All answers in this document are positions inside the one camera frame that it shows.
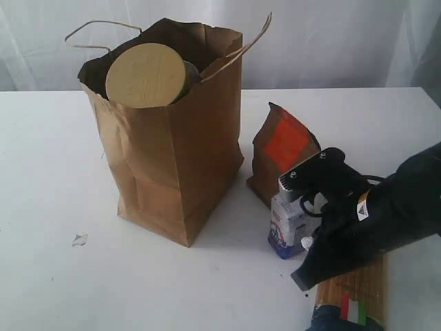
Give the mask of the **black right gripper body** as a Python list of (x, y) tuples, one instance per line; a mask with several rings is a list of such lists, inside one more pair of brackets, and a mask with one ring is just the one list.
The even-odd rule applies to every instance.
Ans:
[(343, 273), (440, 234), (440, 144), (409, 157), (338, 220), (321, 227), (308, 254), (342, 261)]

